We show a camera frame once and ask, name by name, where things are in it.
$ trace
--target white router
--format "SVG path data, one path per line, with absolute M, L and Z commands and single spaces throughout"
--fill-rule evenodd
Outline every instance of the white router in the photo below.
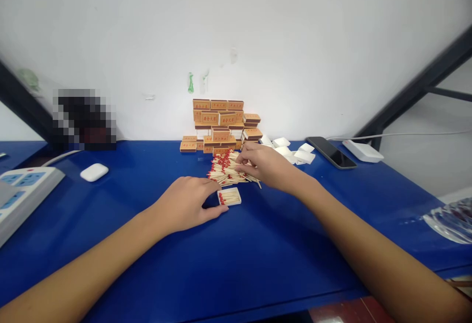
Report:
M 0 176 L 0 247 L 64 178 L 54 167 L 13 170 Z
M 382 156 L 380 152 L 368 144 L 360 144 L 355 143 L 352 140 L 345 140 L 343 141 L 343 145 L 361 161 L 377 163 L 384 159 L 384 156 Z

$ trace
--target blue tabletop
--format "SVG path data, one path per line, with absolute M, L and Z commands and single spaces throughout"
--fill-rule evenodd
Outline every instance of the blue tabletop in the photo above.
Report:
M 0 141 L 0 174 L 18 168 L 47 146 L 46 141 Z
M 212 156 L 181 154 L 178 146 L 121 142 L 116 151 L 56 163 L 66 178 L 0 249 L 0 306 L 151 205 L 177 177 L 205 177 Z M 79 177 L 97 162 L 109 167 L 107 175 L 95 183 Z M 469 247 L 420 219 L 440 201 L 384 163 L 356 162 L 357 169 L 341 171 L 317 154 L 300 168 L 439 275 L 470 270 Z M 85 322 L 246 322 L 368 294 L 300 202 L 265 185 L 237 187 L 241 205 L 157 243 Z

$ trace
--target pile of matches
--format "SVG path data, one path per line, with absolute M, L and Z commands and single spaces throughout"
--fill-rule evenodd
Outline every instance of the pile of matches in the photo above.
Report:
M 239 152 L 229 150 L 223 154 L 217 154 L 212 160 L 212 166 L 210 172 L 207 174 L 208 179 L 214 180 L 222 187 L 238 184 L 247 183 L 249 181 L 256 182 L 259 188 L 262 189 L 261 183 L 258 179 L 253 176 L 247 175 L 246 173 L 236 172 L 235 167 L 238 165 L 236 159 L 239 156 Z

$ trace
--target red floor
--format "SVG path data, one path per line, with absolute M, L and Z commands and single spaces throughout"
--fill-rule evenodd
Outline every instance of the red floor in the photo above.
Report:
M 312 308 L 309 312 L 314 323 L 394 323 L 371 296 Z

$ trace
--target smartphone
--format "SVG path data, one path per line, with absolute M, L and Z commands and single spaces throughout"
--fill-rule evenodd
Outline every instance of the smartphone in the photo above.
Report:
M 306 141 L 328 159 L 336 168 L 352 169 L 357 164 L 321 136 L 306 138 Z

